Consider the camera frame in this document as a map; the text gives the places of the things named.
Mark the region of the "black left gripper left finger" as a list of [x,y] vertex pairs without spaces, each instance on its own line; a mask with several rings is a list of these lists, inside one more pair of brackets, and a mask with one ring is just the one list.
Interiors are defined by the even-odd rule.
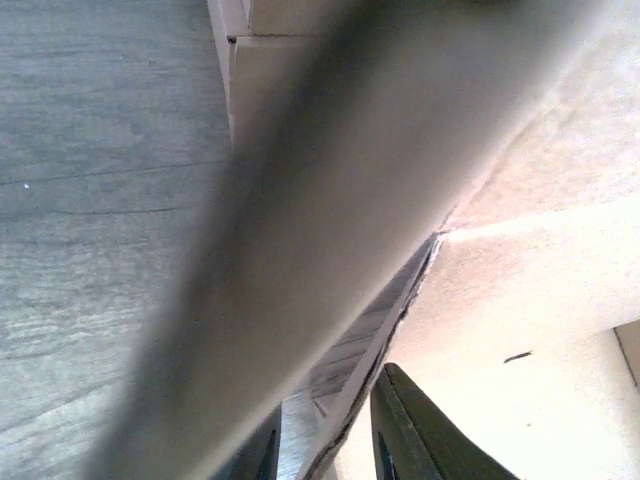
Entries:
[[251,435],[214,475],[215,480],[275,480],[278,472],[282,406]]

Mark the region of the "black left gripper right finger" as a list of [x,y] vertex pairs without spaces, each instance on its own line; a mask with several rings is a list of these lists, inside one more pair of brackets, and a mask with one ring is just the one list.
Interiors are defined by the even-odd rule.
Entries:
[[370,411],[379,479],[516,479],[395,363],[384,365],[371,390]]

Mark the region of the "large cardboard box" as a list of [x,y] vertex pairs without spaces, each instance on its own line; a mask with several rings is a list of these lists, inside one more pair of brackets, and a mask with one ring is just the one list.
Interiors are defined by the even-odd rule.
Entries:
[[279,67],[86,479],[214,479],[309,374],[376,477],[397,364],[516,479],[639,475],[639,5],[362,1]]

